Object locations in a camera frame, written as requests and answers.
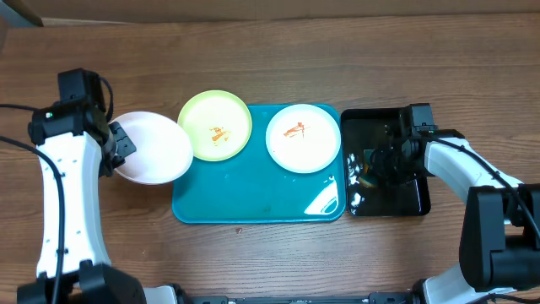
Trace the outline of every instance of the black tray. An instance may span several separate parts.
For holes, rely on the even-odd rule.
[[[358,171],[364,151],[387,141],[386,125],[399,124],[399,108],[353,109],[341,115],[347,210],[355,216],[414,216],[431,210],[425,177],[394,187],[367,187]]]

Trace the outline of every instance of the food residue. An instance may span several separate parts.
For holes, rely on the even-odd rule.
[[[223,138],[224,141],[229,140],[229,135],[225,136],[225,134],[229,134],[230,131],[226,131],[224,130],[224,128],[210,128],[210,131],[216,132],[216,135],[212,136],[213,145],[215,145],[216,147],[219,145],[218,140],[220,138]]]
[[[306,130],[307,128],[310,128],[310,127],[306,127],[306,126],[304,126],[304,124],[302,122],[298,122],[298,125],[296,125],[294,128],[289,129],[283,135],[284,135],[284,137],[292,138],[292,137],[298,135],[300,132],[302,132],[302,138],[303,138],[304,137],[304,130]]]

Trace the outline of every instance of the yellow plate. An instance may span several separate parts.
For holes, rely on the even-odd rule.
[[[209,90],[193,96],[180,111],[178,124],[189,136],[199,160],[226,160],[240,152],[251,135],[246,104],[229,92]]]

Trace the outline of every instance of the wooden tabletop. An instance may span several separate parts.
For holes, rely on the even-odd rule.
[[[348,108],[429,102],[502,171],[540,182],[540,14],[275,22],[141,24],[10,30],[0,55],[0,102],[49,106],[57,73],[107,77],[115,115],[176,119],[209,89],[246,103],[322,102]],[[29,113],[2,110],[0,134],[29,143]],[[43,225],[37,158],[0,144],[0,299],[35,278]],[[184,225],[172,184],[100,179],[113,265],[145,286],[192,295],[346,296],[406,290],[457,263],[464,206],[429,180],[425,217],[329,224]],[[540,290],[525,296],[540,296]]]

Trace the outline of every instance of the blue tray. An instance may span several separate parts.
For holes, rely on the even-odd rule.
[[[299,174],[276,164],[267,151],[272,117],[290,105],[248,106],[251,137],[234,157],[218,162],[194,159],[175,180],[172,210],[188,224],[264,224],[336,220],[345,210],[343,149],[325,169]],[[339,114],[327,111],[339,125]]]

